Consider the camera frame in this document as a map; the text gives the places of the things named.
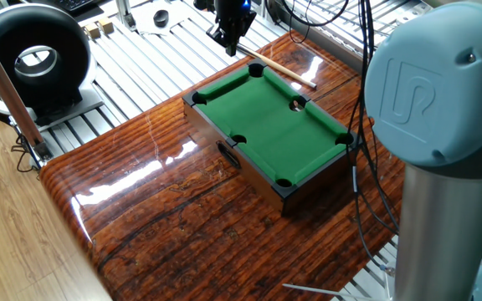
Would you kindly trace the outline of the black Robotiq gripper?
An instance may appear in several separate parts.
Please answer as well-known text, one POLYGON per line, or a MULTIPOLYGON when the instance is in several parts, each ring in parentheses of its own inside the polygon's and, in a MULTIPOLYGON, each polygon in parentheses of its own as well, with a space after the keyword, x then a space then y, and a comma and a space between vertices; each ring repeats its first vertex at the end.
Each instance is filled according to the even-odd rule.
POLYGON ((214 42, 225 46, 226 53, 233 57, 237 52, 238 38, 244 36, 257 13, 250 0, 215 0, 216 22, 206 31, 214 42))

